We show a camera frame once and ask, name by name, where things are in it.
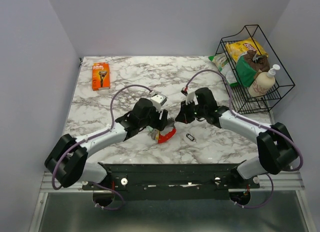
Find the chip bag logo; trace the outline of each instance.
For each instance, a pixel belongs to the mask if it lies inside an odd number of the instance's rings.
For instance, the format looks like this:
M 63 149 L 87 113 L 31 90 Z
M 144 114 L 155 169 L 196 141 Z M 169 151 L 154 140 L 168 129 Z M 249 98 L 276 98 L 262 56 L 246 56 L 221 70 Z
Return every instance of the chip bag logo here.
M 96 66 L 93 66 L 93 69 L 103 69 L 104 67 L 102 65 L 96 65 Z
M 249 50 L 254 50 L 255 52 L 257 51 L 250 43 L 244 43 L 243 45 Z

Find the soap dispenser bottle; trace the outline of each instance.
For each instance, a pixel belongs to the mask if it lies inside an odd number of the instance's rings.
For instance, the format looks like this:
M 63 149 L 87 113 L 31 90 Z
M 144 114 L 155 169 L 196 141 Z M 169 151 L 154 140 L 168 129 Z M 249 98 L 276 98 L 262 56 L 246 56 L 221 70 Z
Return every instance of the soap dispenser bottle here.
M 275 74 L 276 70 L 279 70 L 280 66 L 274 64 L 273 67 L 268 72 L 260 73 L 259 76 L 249 87 L 249 94 L 252 97 L 258 97 L 265 95 L 268 90 L 275 84 Z

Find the screw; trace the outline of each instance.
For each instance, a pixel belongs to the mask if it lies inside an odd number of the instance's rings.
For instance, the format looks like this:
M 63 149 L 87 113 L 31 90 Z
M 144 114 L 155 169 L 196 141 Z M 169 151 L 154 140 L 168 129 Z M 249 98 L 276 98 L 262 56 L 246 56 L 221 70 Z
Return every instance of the screw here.
M 254 182 L 255 184 L 258 184 L 258 183 L 260 183 L 260 179 L 259 179 L 258 177 L 254 177 L 254 178 L 253 178 L 253 182 Z
M 127 185 L 128 184 L 128 180 L 126 178 L 121 179 L 121 184 L 123 186 Z

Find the white marble surface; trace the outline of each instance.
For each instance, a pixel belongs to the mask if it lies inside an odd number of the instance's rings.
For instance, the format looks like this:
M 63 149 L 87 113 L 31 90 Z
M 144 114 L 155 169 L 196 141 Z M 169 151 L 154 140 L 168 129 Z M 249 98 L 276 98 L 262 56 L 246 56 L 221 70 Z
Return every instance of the white marble surface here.
M 96 62 L 109 63 L 109 90 L 92 90 L 92 65 Z M 146 85 L 168 96 L 164 108 L 175 118 L 180 102 L 185 98 L 181 88 L 195 72 L 206 68 L 216 69 L 207 57 L 85 57 L 65 133 L 79 136 L 111 124 L 111 97 L 130 84 Z M 189 86 L 191 90 L 200 87 L 211 88 L 218 104 L 228 105 L 229 98 L 218 75 L 202 73 Z M 141 96 L 148 97 L 148 92 L 130 88 L 119 94 L 114 103 L 115 118 L 131 110 Z M 247 116 L 270 123 L 268 113 Z M 239 163 L 257 155 L 255 144 L 231 131 L 197 121 L 175 125 L 176 135 L 164 144 L 157 144 L 145 130 L 123 143 L 99 151 L 88 160 L 104 163 Z M 187 133 L 193 134 L 196 142 L 189 141 Z

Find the bag of chips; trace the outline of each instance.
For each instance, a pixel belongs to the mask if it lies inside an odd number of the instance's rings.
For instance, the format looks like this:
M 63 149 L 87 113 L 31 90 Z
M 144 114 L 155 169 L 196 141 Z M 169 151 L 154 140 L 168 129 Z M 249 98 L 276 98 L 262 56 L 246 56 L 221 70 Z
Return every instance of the bag of chips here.
M 232 44 L 227 44 L 226 49 L 235 62 L 238 61 L 240 56 L 246 54 L 248 50 L 256 51 L 258 55 L 266 55 L 266 57 L 268 57 L 268 53 L 266 53 L 264 48 L 255 39 L 252 38 L 248 38 L 246 40 Z

